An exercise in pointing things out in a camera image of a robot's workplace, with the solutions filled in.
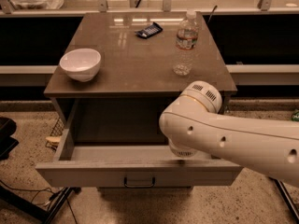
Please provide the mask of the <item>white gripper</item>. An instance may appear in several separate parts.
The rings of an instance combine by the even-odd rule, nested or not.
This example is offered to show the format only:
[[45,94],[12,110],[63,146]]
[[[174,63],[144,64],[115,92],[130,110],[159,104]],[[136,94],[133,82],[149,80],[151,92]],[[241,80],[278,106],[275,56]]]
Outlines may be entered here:
[[181,158],[190,158],[197,153],[197,151],[192,148],[176,146],[171,139],[169,139],[169,147],[176,156]]

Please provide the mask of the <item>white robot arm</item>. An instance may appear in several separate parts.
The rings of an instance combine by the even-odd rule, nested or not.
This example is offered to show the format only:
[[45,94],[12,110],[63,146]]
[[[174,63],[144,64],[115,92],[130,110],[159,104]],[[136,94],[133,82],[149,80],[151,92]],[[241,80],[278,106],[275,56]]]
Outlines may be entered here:
[[205,81],[191,83],[160,116],[178,156],[203,151],[299,187],[299,124],[219,113],[221,95]]

